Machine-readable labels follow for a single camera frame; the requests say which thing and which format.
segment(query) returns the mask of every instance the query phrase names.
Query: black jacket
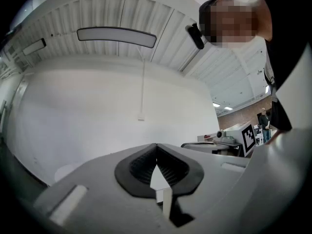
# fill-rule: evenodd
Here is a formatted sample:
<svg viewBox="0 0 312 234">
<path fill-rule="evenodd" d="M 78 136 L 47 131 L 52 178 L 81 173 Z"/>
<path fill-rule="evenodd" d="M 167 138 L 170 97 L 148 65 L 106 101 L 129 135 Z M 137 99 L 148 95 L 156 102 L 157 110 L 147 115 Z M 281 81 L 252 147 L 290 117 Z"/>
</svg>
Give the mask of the black jacket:
<svg viewBox="0 0 312 234">
<path fill-rule="evenodd" d="M 260 124 L 260 126 L 262 126 L 263 130 L 266 130 L 265 127 L 269 124 L 269 121 L 270 121 L 270 119 L 267 115 L 261 115 L 259 117 L 259 124 Z"/>
</svg>

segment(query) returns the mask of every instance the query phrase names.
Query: curved light fixture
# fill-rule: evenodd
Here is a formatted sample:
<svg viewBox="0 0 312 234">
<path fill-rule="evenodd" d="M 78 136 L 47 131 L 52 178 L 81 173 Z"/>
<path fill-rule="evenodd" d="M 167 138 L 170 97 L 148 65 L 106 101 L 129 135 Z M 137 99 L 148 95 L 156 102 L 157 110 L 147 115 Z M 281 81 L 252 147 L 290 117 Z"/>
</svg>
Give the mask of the curved light fixture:
<svg viewBox="0 0 312 234">
<path fill-rule="evenodd" d="M 28 47 L 23 49 L 24 55 L 29 55 L 32 52 L 35 52 L 39 49 L 43 49 L 47 44 L 45 43 L 44 38 L 41 38 L 40 40 L 30 44 Z"/>
<path fill-rule="evenodd" d="M 153 34 L 134 29 L 118 27 L 90 27 L 77 30 L 79 41 L 109 40 L 132 43 L 148 48 L 153 48 L 157 37 Z"/>
</svg>

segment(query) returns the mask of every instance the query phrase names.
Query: white ceiling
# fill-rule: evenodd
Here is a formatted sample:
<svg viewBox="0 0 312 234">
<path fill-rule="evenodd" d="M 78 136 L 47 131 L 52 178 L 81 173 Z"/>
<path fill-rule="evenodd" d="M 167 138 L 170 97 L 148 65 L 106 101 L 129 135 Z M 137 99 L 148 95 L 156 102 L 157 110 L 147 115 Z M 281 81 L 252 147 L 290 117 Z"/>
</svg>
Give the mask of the white ceiling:
<svg viewBox="0 0 312 234">
<path fill-rule="evenodd" d="M 224 107 L 236 109 L 265 95 L 263 39 L 255 38 L 239 49 L 212 46 L 201 61 L 189 75 L 207 84 L 213 101 L 221 105 L 215 108 L 218 116 L 229 112 Z"/>
<path fill-rule="evenodd" d="M 153 49 L 139 47 L 143 57 L 207 84 L 212 99 L 224 107 L 242 107 L 264 95 L 265 43 L 261 38 L 239 49 L 220 49 L 206 43 L 197 50 L 185 26 L 198 17 L 193 0 L 48 0 L 34 10 L 22 29 L 4 47 L 24 67 L 64 55 L 100 54 L 139 59 L 137 46 L 114 41 L 79 41 L 82 27 L 115 26 L 157 36 Z M 44 38 L 47 46 L 24 57 L 21 49 Z"/>
</svg>

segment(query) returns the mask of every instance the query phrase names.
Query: machine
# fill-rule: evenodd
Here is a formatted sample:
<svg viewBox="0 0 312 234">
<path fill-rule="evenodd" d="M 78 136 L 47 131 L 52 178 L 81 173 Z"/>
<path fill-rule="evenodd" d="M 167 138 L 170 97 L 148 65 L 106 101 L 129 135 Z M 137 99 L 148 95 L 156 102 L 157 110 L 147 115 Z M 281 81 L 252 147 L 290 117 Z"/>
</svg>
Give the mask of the machine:
<svg viewBox="0 0 312 234">
<path fill-rule="evenodd" d="M 279 223 L 275 232 L 280 232 L 297 216 L 302 220 L 305 214 L 298 205 L 311 200 L 310 193 L 302 193 L 309 190 L 312 164 L 311 57 L 307 46 L 276 93 L 293 129 L 270 145 L 255 147 L 251 159 L 155 143 L 99 157 L 37 198 L 41 225 L 76 234 L 249 234 L 273 223 Z M 224 137 L 230 136 L 241 143 L 244 155 L 255 145 L 251 125 L 234 126 L 217 138 L 229 142 L 232 138 Z M 149 187 L 156 165 L 172 190 L 162 208 Z"/>
<path fill-rule="evenodd" d="M 250 122 L 244 122 L 218 131 L 212 142 L 184 143 L 181 147 L 210 154 L 246 157 L 255 145 L 253 127 Z"/>
</svg>

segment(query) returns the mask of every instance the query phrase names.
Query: person in background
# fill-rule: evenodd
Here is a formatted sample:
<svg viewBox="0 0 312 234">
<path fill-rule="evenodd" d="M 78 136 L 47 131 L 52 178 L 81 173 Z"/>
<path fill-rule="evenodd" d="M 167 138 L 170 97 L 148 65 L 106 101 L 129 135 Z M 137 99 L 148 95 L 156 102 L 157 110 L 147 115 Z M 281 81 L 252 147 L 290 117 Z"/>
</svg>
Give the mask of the person in background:
<svg viewBox="0 0 312 234">
<path fill-rule="evenodd" d="M 267 116 L 265 108 L 261 109 L 262 115 L 259 117 L 259 124 L 262 126 L 263 143 L 266 143 L 271 138 L 270 133 L 270 120 Z"/>
<path fill-rule="evenodd" d="M 256 135 L 260 134 L 260 124 L 257 124 L 257 127 L 258 127 L 258 129 L 257 129 L 257 134 Z"/>
<path fill-rule="evenodd" d="M 267 144 L 292 128 L 275 93 L 310 42 L 310 24 L 305 23 L 311 14 L 308 1 L 241 3 L 237 0 L 209 0 L 199 9 L 201 33 L 213 45 L 237 47 L 256 36 L 264 39 L 267 47 L 267 52 L 263 53 L 267 56 L 264 74 L 272 95 L 270 120 L 271 125 L 278 129 Z"/>
</svg>

